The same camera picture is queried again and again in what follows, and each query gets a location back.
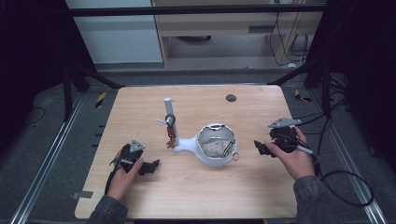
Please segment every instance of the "hand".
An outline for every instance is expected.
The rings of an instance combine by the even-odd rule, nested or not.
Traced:
[[[117,201],[121,201],[128,192],[129,187],[132,186],[134,178],[136,177],[142,165],[143,158],[140,158],[134,163],[134,166],[129,171],[129,173],[126,173],[122,168],[118,169],[111,180],[107,196],[110,196]]]
[[[295,129],[298,138],[306,143],[304,134],[297,127],[295,127]],[[287,153],[272,142],[265,142],[265,145],[282,161],[286,170],[295,180],[304,176],[315,175],[312,158],[307,153],[298,149],[291,153]]]

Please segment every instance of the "metal rod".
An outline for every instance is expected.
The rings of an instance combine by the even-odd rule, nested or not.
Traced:
[[[327,4],[284,4],[284,5],[229,5],[188,7],[113,7],[113,8],[70,8],[69,10],[47,10],[44,13],[72,17],[142,16],[211,13],[254,13],[254,12],[315,12],[324,11]]]

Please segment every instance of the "sleeve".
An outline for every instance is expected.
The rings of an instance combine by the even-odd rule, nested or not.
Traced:
[[[112,197],[104,195],[95,210],[91,213],[87,224],[124,223],[128,208]]]
[[[294,183],[297,223],[343,223],[329,206],[330,195],[316,176],[302,177]]]

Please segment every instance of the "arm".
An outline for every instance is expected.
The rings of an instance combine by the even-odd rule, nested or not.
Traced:
[[[117,170],[111,180],[107,195],[104,195],[96,205],[87,224],[124,223],[128,208],[120,201],[128,192],[142,165],[143,159],[139,159],[129,173],[126,173],[122,168]]]
[[[296,132],[300,140],[306,143],[306,137],[297,127]],[[311,156],[301,150],[286,153],[271,142],[266,142],[265,145],[282,161],[295,179],[297,223],[342,223],[329,206],[330,195],[315,176]]]

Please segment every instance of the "table top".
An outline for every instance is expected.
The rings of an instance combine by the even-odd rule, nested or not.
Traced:
[[[236,96],[228,102],[226,96]],[[180,138],[194,137],[206,124],[233,130],[238,161],[214,168],[189,152],[167,148],[163,99],[170,97]],[[279,159],[260,155],[254,140],[271,140],[268,124],[290,118],[278,86],[155,86],[119,90],[75,215],[88,218],[104,194],[108,166],[132,139],[144,144],[147,162],[161,160],[154,174],[139,175],[123,203],[128,218],[285,218],[296,216],[294,180]]]

